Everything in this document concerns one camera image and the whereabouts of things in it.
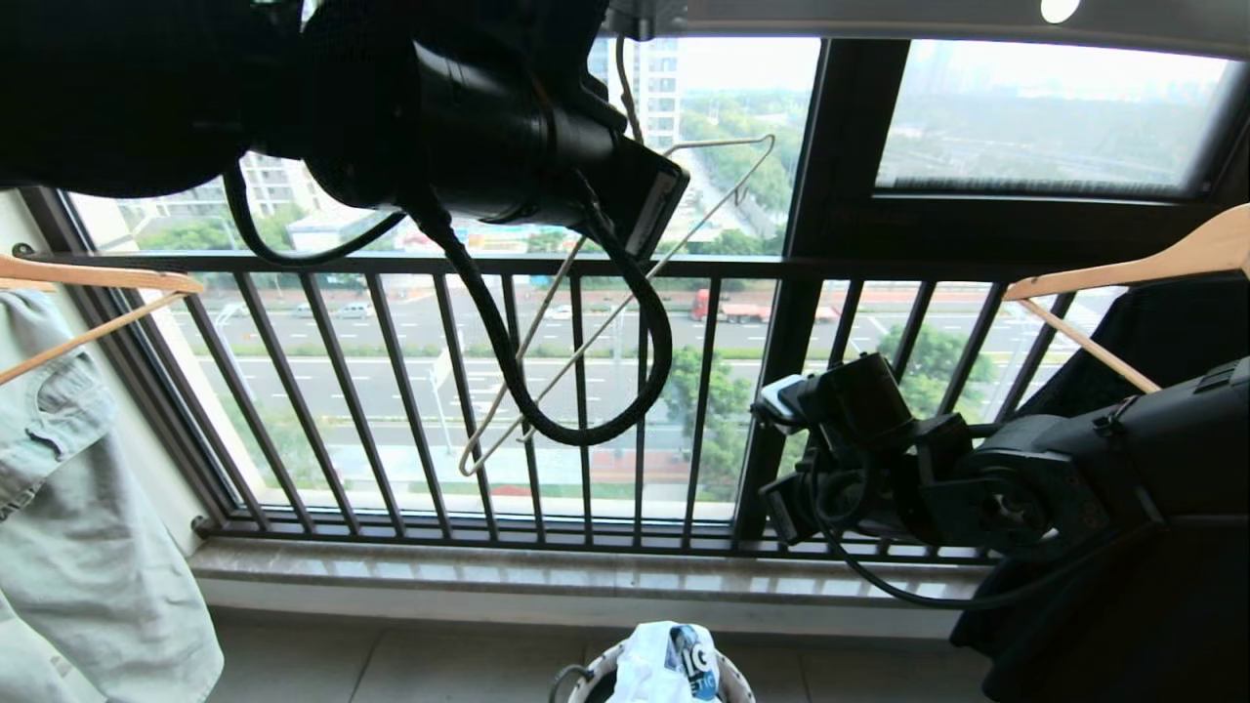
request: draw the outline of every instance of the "laundry basket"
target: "laundry basket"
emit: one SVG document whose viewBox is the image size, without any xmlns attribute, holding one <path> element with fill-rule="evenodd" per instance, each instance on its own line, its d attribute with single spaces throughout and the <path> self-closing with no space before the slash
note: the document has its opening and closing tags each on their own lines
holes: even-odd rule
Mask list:
<svg viewBox="0 0 1250 703">
<path fill-rule="evenodd" d="M 616 659 L 625 650 L 622 639 L 590 663 L 589 678 L 578 680 L 569 694 L 569 703 L 604 703 L 616 688 Z M 746 677 L 738 670 L 729 657 L 716 652 L 716 664 L 720 667 L 720 689 L 716 698 L 721 703 L 755 703 L 755 694 Z"/>
</svg>

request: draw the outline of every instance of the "plastic bag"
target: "plastic bag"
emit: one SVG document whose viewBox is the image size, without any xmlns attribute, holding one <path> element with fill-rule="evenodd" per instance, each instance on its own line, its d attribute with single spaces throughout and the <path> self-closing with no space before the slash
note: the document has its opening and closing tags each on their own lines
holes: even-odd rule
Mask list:
<svg viewBox="0 0 1250 703">
<path fill-rule="evenodd" d="M 702 625 L 642 623 L 616 659 L 616 689 L 608 703 L 720 700 L 720 667 Z"/>
</svg>

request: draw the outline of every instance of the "wooden hanger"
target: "wooden hanger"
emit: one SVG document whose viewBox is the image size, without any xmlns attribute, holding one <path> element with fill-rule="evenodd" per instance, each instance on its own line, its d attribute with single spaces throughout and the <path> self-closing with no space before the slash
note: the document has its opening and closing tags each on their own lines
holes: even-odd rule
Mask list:
<svg viewBox="0 0 1250 703">
<path fill-rule="evenodd" d="M 74 285 L 96 285 L 108 288 L 149 288 L 166 290 L 166 295 L 136 308 L 125 315 L 114 318 L 100 326 L 92 328 L 69 341 L 58 344 L 44 350 L 16 367 L 0 373 L 0 385 L 20 377 L 21 374 L 45 364 L 66 352 L 99 339 L 116 329 L 120 329 L 140 318 L 150 315 L 155 310 L 174 303 L 188 295 L 204 293 L 204 285 L 186 274 L 165 271 L 145 271 L 140 269 L 114 269 L 106 266 L 75 266 L 70 264 L 45 264 L 40 261 L 28 261 L 0 254 L 0 288 L 22 288 L 38 290 L 55 290 L 52 283 L 68 283 Z"/>
<path fill-rule="evenodd" d="M 1002 299 L 1020 301 L 1046 324 L 1080 344 L 1082 349 L 1126 378 L 1132 385 L 1145 393 L 1155 393 L 1160 390 L 1159 384 L 1030 298 L 1072 293 L 1104 285 L 1124 285 L 1239 269 L 1250 276 L 1250 204 L 1229 208 L 1199 225 L 1185 239 L 1152 256 L 1121 264 L 1026 278 L 1008 286 Z"/>
</svg>

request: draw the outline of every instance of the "tiled floor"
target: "tiled floor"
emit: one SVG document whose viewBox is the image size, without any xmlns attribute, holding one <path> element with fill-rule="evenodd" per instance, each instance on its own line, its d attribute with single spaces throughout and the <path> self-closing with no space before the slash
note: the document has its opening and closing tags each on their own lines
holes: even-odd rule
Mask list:
<svg viewBox="0 0 1250 703">
<path fill-rule="evenodd" d="M 565 664 L 628 632 L 374 624 L 216 613 L 225 673 L 209 703 L 540 703 Z M 979 702 L 981 657 L 945 643 L 722 635 L 761 703 Z"/>
</svg>

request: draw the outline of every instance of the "red truck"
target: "red truck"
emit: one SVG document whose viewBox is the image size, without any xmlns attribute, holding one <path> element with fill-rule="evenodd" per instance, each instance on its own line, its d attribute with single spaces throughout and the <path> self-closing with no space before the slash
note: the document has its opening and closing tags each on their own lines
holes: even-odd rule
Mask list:
<svg viewBox="0 0 1250 703">
<path fill-rule="evenodd" d="M 690 306 L 691 320 L 701 323 L 708 316 L 708 295 L 706 288 L 695 293 L 695 301 Z M 726 323 L 766 323 L 772 316 L 772 308 L 751 303 L 721 303 L 716 305 L 716 319 Z"/>
</svg>

